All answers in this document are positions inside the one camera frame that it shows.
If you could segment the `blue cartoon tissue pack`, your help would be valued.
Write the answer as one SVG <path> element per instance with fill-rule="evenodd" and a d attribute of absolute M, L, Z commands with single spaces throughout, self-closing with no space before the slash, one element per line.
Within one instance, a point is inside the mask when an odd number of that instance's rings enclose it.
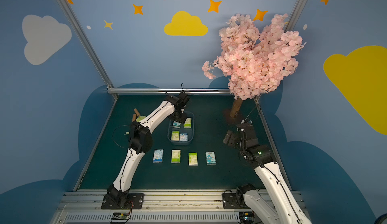
<path fill-rule="evenodd" d="M 163 162 L 163 149 L 155 149 L 153 155 L 153 163 L 162 163 Z"/>
<path fill-rule="evenodd" d="M 217 163 L 215 152 L 206 152 L 206 163 L 207 165 L 215 165 Z"/>

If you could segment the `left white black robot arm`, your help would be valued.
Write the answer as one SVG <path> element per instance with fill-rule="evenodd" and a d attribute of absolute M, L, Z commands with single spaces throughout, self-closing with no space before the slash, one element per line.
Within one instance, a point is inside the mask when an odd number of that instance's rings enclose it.
<path fill-rule="evenodd" d="M 102 209 L 124 209 L 133 206 L 129 198 L 129 190 L 140 161 L 153 146 L 153 131 L 166 118 L 184 123 L 187 118 L 184 109 L 188 101 L 189 96 L 184 92 L 177 96 L 168 94 L 152 113 L 139 122 L 132 121 L 125 161 L 117 178 L 107 189 L 107 193 L 103 198 Z"/>

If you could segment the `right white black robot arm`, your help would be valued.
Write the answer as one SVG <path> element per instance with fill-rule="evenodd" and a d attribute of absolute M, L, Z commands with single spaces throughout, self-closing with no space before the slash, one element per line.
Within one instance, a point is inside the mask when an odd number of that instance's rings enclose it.
<path fill-rule="evenodd" d="M 223 143 L 239 150 L 239 154 L 254 169 L 272 203 L 270 206 L 252 184 L 237 187 L 236 199 L 258 216 L 263 224 L 310 224 L 310 219 L 295 200 L 277 159 L 267 145 L 260 145 L 250 123 L 236 125 L 236 132 L 227 131 Z"/>

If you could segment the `green white tissue pack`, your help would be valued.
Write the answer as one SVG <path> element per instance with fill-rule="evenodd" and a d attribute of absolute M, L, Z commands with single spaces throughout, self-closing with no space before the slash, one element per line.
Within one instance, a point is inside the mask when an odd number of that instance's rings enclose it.
<path fill-rule="evenodd" d="M 173 149 L 171 152 L 171 163 L 180 163 L 181 150 Z"/>

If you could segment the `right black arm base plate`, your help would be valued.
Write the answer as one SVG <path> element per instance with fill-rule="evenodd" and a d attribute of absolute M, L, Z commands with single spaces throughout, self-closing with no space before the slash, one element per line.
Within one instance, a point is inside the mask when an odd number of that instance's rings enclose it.
<path fill-rule="evenodd" d="M 245 204 L 242 194 L 225 192 L 222 194 L 224 209 L 249 209 Z"/>

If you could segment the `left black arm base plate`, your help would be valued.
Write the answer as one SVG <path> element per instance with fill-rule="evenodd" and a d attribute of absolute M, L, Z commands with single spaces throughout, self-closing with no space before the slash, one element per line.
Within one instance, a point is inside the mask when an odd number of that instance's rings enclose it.
<path fill-rule="evenodd" d="M 103 198 L 101 209 L 142 209 L 145 194 L 124 193 L 117 197 L 106 194 Z"/>

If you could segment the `blue plastic storage box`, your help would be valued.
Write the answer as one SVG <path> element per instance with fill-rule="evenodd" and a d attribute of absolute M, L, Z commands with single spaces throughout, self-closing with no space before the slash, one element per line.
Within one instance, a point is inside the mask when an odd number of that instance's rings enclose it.
<path fill-rule="evenodd" d="M 187 115 L 187 119 L 191 118 L 191 127 L 190 128 L 185 128 L 183 124 L 180 125 L 179 128 L 173 127 L 173 120 L 169 120 L 168 122 L 168 132 L 167 132 L 167 138 L 168 140 L 173 144 L 177 146 L 188 146 L 191 144 L 193 137 L 194 137 L 194 131 L 195 131 L 195 116 L 192 112 L 185 112 Z M 172 132 L 173 131 L 178 131 L 179 134 L 186 134 L 186 141 L 174 141 L 172 140 Z"/>

